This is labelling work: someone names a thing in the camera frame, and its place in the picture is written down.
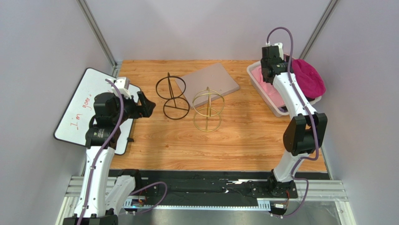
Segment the pink bucket hat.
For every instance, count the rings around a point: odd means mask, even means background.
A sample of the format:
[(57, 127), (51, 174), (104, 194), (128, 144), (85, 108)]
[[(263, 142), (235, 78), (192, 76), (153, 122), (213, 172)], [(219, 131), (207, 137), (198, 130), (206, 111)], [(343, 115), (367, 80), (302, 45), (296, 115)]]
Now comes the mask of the pink bucket hat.
[(261, 66), (251, 70), (251, 74), (276, 107), (281, 108), (285, 106), (285, 103), (277, 89), (271, 83), (266, 83), (263, 81)]

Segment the magenta baseball cap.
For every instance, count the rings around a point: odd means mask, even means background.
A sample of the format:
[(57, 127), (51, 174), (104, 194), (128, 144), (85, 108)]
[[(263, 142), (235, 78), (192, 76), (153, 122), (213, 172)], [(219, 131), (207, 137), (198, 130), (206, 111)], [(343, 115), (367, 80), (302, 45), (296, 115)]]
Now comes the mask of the magenta baseball cap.
[(326, 92), (324, 81), (311, 64), (302, 59), (295, 59), (292, 61), (292, 68), (299, 87), (306, 97), (314, 99), (324, 95)]

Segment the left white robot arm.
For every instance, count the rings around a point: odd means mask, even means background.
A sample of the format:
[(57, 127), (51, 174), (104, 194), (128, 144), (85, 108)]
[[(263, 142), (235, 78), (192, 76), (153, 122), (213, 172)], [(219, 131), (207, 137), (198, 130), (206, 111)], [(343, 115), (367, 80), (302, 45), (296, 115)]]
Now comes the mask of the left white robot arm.
[(142, 91), (137, 97), (105, 92), (94, 98), (94, 116), (86, 132), (86, 172), (80, 197), (73, 215), (63, 219), (64, 225), (117, 225), (118, 212), (133, 192), (138, 170), (128, 170), (116, 179), (106, 193), (111, 161), (114, 157), (120, 125), (126, 120), (149, 118), (156, 104)]

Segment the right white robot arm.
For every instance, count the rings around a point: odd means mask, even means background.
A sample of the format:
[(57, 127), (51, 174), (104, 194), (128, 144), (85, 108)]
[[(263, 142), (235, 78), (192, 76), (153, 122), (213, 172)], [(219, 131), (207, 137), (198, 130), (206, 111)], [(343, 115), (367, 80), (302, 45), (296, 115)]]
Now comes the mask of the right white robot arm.
[(310, 154), (318, 153), (327, 125), (327, 116), (318, 113), (300, 89), (291, 59), (282, 56), (280, 46), (267, 45), (260, 60), (263, 81), (276, 88), (291, 118), (283, 134), (285, 152), (268, 178), (267, 191), (272, 196), (294, 187), (295, 173), (305, 159), (311, 160)]

